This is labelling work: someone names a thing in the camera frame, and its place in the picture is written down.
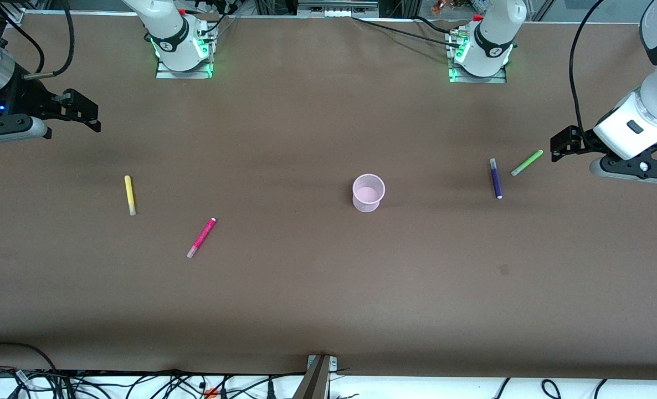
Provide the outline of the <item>green highlighter pen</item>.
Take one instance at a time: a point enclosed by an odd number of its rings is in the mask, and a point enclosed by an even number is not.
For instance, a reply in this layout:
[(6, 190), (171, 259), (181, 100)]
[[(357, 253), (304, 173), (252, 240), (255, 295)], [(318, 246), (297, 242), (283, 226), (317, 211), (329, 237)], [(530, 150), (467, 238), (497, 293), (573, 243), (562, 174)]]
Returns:
[(541, 156), (543, 156), (544, 151), (538, 150), (535, 151), (531, 156), (522, 161), (515, 169), (511, 171), (511, 176), (516, 176), (521, 174), (527, 167), (531, 166), (535, 161), (537, 161)]

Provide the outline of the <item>metal table edge bracket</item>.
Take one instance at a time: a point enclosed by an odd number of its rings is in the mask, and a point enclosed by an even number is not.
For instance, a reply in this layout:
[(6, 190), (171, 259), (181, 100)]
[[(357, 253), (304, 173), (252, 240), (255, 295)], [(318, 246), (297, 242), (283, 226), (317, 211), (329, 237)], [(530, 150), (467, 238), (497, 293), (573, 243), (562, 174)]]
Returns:
[(329, 399), (330, 375), (338, 371), (336, 356), (307, 357), (307, 370), (291, 399)]

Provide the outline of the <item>pink highlighter pen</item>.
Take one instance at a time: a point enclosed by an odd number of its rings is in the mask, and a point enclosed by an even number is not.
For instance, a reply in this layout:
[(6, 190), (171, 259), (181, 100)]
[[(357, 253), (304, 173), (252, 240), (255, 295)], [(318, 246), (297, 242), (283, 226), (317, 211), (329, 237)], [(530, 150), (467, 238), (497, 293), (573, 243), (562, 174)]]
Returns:
[(216, 222), (217, 222), (217, 219), (214, 218), (214, 217), (208, 220), (208, 222), (203, 227), (203, 229), (199, 233), (198, 237), (194, 241), (193, 245), (189, 249), (189, 252), (186, 255), (187, 258), (192, 259), (195, 256), (197, 250), (199, 250), (202, 247), (204, 241), (207, 239), (207, 237), (209, 237), (210, 233), (214, 229), (214, 226), (215, 226)]

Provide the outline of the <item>grey power strip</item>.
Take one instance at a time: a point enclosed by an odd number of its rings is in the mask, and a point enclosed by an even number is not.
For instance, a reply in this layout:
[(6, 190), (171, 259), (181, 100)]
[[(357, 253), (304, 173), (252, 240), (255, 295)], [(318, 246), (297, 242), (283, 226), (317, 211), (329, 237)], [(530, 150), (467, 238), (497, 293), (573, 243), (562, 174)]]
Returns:
[(378, 0), (297, 0), (296, 15), (311, 18), (379, 18)]

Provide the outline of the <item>purple marker pen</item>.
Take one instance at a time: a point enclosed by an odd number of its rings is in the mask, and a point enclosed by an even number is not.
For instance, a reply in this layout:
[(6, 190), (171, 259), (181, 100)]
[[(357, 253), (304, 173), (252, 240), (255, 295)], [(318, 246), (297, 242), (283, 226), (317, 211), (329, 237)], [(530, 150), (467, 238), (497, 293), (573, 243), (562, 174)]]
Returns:
[(496, 199), (501, 200), (503, 199), (503, 192), (502, 192), (497, 162), (494, 157), (490, 159), (490, 172), (491, 172), (491, 181), (493, 184), (493, 189), (495, 190), (495, 197)]

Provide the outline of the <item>translucent pink cup holder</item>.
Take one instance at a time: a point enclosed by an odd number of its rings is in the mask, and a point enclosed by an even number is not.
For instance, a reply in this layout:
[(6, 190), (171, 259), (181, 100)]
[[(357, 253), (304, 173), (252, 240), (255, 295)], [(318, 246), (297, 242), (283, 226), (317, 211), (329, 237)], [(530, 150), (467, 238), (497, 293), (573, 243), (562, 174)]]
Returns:
[(352, 184), (353, 206), (363, 213), (373, 212), (385, 195), (383, 179), (374, 174), (362, 174)]

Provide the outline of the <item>aluminium frame profile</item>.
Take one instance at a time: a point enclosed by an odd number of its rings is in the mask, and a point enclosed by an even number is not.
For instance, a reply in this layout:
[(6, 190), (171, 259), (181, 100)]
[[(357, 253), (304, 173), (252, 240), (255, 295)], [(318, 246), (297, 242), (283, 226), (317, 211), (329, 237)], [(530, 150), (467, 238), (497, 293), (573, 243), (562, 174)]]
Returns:
[(0, 2), (0, 7), (7, 17), (9, 17), (14, 23), (20, 24), (24, 18), (25, 4), (22, 3), (11, 3), (11, 2)]

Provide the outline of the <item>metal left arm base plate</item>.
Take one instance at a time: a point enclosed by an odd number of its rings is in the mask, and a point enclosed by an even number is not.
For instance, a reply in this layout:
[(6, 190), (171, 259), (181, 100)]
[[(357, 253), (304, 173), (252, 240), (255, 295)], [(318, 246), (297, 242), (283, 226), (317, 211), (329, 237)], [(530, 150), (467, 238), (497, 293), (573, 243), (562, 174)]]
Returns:
[(468, 73), (465, 68), (457, 62), (457, 59), (464, 55), (469, 49), (470, 44), (467, 33), (460, 29), (451, 29), (445, 33), (444, 38), (447, 43), (458, 44), (457, 48), (446, 47), (446, 56), (448, 64), (449, 81), (451, 83), (473, 83), (473, 84), (505, 84), (507, 82), (506, 64), (509, 59), (506, 57), (499, 71), (492, 76), (477, 76)]

